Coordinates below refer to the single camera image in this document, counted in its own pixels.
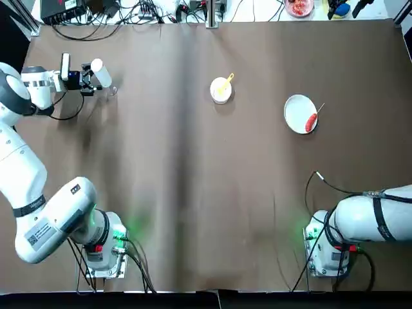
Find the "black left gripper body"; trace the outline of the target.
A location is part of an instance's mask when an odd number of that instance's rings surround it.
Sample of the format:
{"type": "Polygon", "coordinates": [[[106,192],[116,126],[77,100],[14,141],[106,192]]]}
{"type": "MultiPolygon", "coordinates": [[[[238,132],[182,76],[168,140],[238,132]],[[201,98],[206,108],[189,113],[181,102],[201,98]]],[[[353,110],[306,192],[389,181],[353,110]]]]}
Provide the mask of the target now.
{"type": "Polygon", "coordinates": [[[62,72],[62,81],[67,90],[80,90],[84,87],[83,74],[81,71],[62,72]]]}

